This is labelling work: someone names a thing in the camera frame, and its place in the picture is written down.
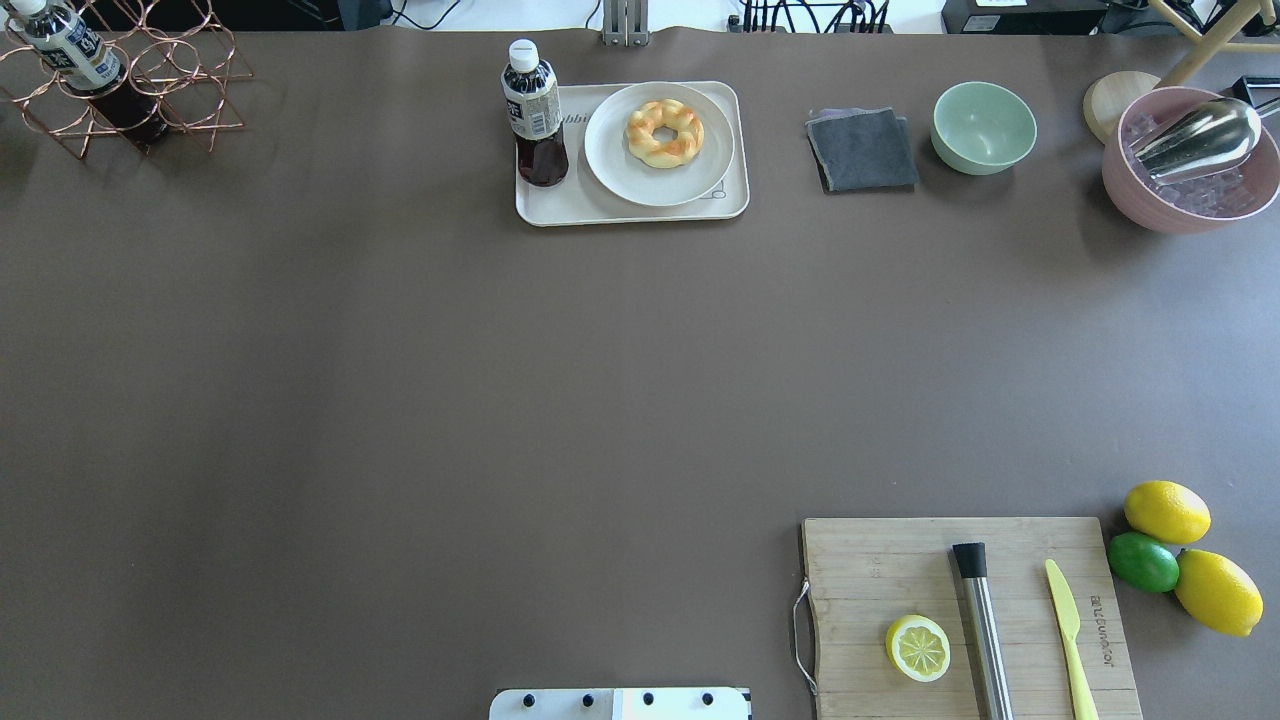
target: pink bowl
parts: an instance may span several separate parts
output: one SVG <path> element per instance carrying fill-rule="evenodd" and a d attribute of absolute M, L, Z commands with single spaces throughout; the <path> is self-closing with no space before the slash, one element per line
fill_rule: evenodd
<path fill-rule="evenodd" d="M 1107 146 L 1102 151 L 1102 184 L 1106 186 L 1111 201 L 1130 220 L 1164 233 L 1204 232 L 1257 215 L 1276 199 L 1276 193 L 1280 192 L 1280 151 L 1276 150 L 1276 142 L 1266 128 L 1262 128 L 1262 140 L 1258 141 L 1253 154 L 1240 165 L 1244 187 L 1257 200 L 1234 217 L 1198 215 L 1166 202 L 1143 184 L 1134 172 L 1133 164 L 1125 159 L 1124 149 L 1120 145 L 1124 136 L 1121 128 L 1126 127 L 1135 115 L 1147 113 L 1156 119 L 1157 124 L 1162 124 L 1213 97 L 1219 97 L 1219 95 L 1194 87 L 1161 87 L 1134 100 L 1120 115 L 1120 124 L 1107 138 Z"/>

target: yellow knife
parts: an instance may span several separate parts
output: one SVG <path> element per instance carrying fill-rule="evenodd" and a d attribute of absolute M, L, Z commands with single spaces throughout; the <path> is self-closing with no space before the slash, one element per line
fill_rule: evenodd
<path fill-rule="evenodd" d="M 1080 633 L 1080 611 L 1075 609 L 1071 587 L 1057 569 L 1057 562 L 1046 560 L 1044 573 L 1048 574 L 1048 589 L 1053 593 L 1057 629 L 1062 633 L 1062 652 L 1066 653 L 1066 674 L 1071 679 L 1071 706 L 1075 708 L 1075 720 L 1098 720 L 1098 708 L 1093 706 L 1089 682 L 1084 678 L 1080 651 L 1075 647 L 1075 635 Z"/>

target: ice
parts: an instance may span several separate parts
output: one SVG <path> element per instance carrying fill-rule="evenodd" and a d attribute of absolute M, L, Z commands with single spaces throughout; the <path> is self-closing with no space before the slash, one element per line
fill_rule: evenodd
<path fill-rule="evenodd" d="M 1134 159 L 1133 146 L 1157 127 L 1155 118 L 1140 113 L 1123 128 L 1121 136 L 1125 163 L 1134 169 L 1147 190 L 1175 208 L 1207 218 L 1235 218 L 1257 206 L 1257 197 L 1244 187 L 1244 174 L 1240 168 L 1172 184 L 1158 184 L 1151 179 L 1142 164 Z"/>

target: white bottle cap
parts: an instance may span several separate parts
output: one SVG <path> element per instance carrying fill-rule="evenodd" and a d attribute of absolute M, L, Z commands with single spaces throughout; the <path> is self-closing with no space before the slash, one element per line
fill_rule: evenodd
<path fill-rule="evenodd" d="M 511 69 L 517 73 L 527 73 L 538 67 L 538 46 L 532 40 L 520 38 L 512 42 L 507 56 L 511 58 Z"/>
<path fill-rule="evenodd" d="M 31 17 L 49 6 L 49 0 L 9 0 L 13 12 L 19 15 Z"/>

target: bread ring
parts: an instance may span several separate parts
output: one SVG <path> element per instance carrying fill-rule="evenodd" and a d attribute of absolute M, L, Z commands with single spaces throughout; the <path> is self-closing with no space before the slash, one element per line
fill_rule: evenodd
<path fill-rule="evenodd" d="M 662 127 L 676 131 L 675 140 L 654 138 L 653 132 Z M 684 165 L 703 149 L 703 120 L 692 108 L 677 100 L 645 102 L 627 120 L 627 149 L 650 168 Z"/>

